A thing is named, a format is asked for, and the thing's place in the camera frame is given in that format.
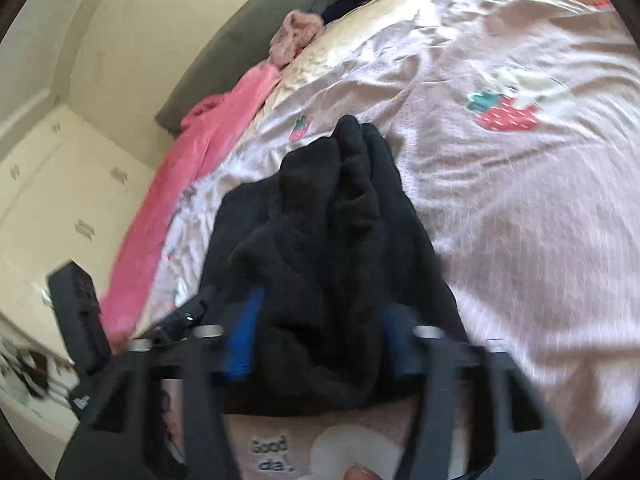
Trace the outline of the right hand thumb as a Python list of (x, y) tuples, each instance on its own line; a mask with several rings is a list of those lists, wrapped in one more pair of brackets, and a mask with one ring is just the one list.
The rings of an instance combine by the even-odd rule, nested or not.
[(381, 477), (366, 466), (353, 464), (345, 471), (343, 480), (381, 480)]

